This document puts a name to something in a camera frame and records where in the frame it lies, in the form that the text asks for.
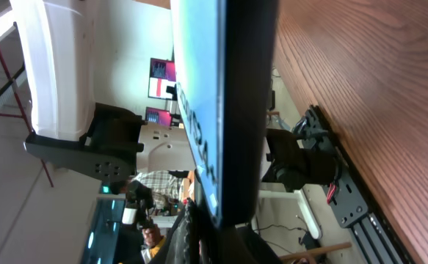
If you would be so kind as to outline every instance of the desk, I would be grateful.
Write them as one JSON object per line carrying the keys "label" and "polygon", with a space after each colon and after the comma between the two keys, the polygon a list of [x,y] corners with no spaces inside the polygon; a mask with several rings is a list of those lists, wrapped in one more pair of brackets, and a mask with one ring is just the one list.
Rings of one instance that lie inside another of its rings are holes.
{"label": "desk", "polygon": [[428,0],[282,0],[275,65],[319,105],[403,244],[428,263]]}

